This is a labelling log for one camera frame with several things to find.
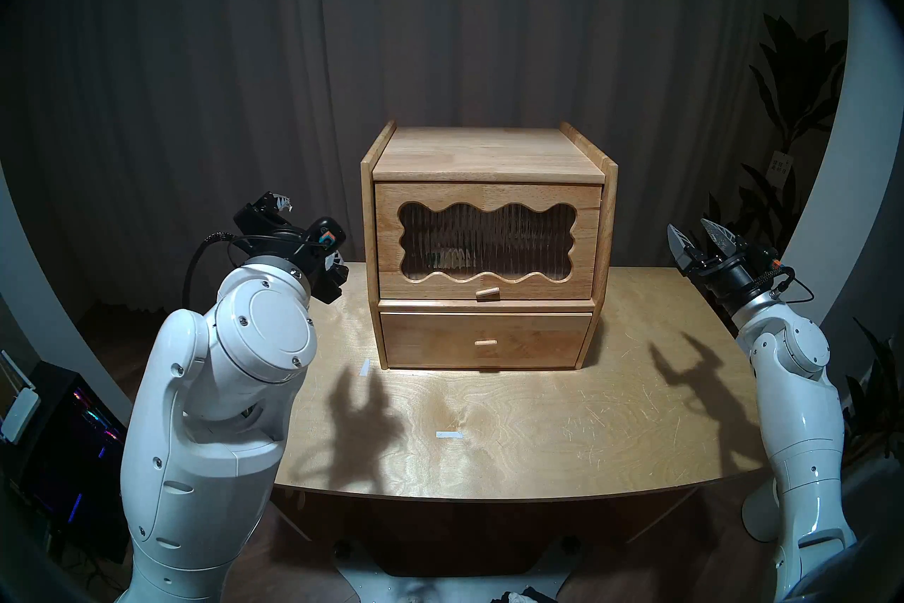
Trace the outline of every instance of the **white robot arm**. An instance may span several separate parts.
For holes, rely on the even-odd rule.
[[[856,542],[841,510],[841,403],[825,374],[829,344],[819,326],[779,300],[794,270],[783,267],[773,249],[748,244],[711,221],[702,224],[720,254],[706,259],[674,226],[668,227],[669,247],[682,273],[732,314],[757,378],[760,430],[781,516],[773,560],[778,601]],[[781,275],[786,281],[773,289]]]
[[[329,303],[347,276],[342,229],[330,219],[295,229],[278,217],[280,199],[265,194],[236,215],[243,232],[266,233],[231,237],[251,257],[213,308],[176,311],[157,334],[122,460],[133,546],[122,603],[220,600],[264,512],[316,353],[312,288]]]

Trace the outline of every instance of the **gray curtain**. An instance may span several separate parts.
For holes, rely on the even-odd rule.
[[[266,190],[363,259],[359,162],[401,125],[572,122],[620,165],[613,263],[667,264],[738,163],[771,153],[747,65],[797,0],[16,0],[4,126],[90,288],[178,306],[208,233]],[[10,164],[4,160],[8,169]],[[36,250],[39,259],[40,251]],[[221,252],[199,267],[213,301]]]

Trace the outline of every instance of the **wooden box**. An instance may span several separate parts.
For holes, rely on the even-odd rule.
[[[618,166],[569,124],[396,128],[361,162],[383,368],[580,368],[606,296]]]

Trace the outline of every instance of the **drawer knob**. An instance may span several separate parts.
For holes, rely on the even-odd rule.
[[[488,299],[491,296],[499,296],[499,287],[491,286],[489,289],[480,289],[478,290],[474,296],[477,297],[477,301],[483,301],[484,299]]]

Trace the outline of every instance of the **drawer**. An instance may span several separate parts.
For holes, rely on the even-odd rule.
[[[375,183],[380,298],[589,299],[602,188]]]
[[[380,314],[389,367],[575,366],[592,314]]]

